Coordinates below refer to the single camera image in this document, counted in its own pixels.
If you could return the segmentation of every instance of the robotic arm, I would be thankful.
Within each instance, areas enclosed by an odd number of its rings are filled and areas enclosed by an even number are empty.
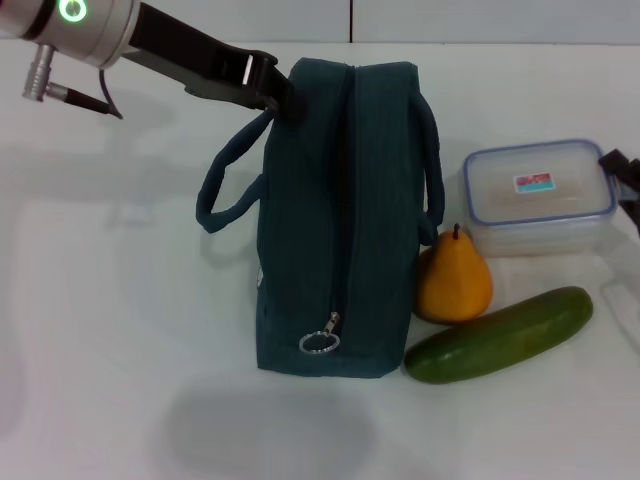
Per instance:
[[[0,28],[38,44],[24,96],[45,96],[119,116],[104,70],[126,58],[185,86],[187,93],[299,121],[304,102],[264,52],[226,45],[139,0],[0,0]],[[55,52],[100,69],[108,102],[49,81]]]

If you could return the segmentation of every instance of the teal lunch bag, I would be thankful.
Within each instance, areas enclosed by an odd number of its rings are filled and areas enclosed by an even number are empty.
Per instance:
[[[259,368],[380,377],[402,361],[419,247],[436,241],[442,223],[435,119],[410,63],[302,59],[290,82],[306,118],[275,119],[263,173],[235,206],[212,213],[225,168],[273,113],[240,131],[213,162],[196,216],[214,233],[260,200]]]

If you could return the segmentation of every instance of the pear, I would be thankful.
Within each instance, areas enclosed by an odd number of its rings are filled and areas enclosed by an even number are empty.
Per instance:
[[[420,255],[416,315],[427,321],[456,324],[481,315],[491,303],[493,280],[487,262],[456,224]]]

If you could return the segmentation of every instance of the plastic food container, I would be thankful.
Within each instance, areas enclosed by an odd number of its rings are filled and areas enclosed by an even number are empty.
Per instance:
[[[487,257],[594,247],[616,209],[602,151],[587,140],[472,153],[463,168],[468,227]]]

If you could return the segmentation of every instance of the cucumber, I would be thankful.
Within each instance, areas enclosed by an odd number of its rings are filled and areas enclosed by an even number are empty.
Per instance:
[[[480,377],[559,345],[592,315],[584,289],[559,288],[427,338],[407,352],[405,368],[434,384]]]

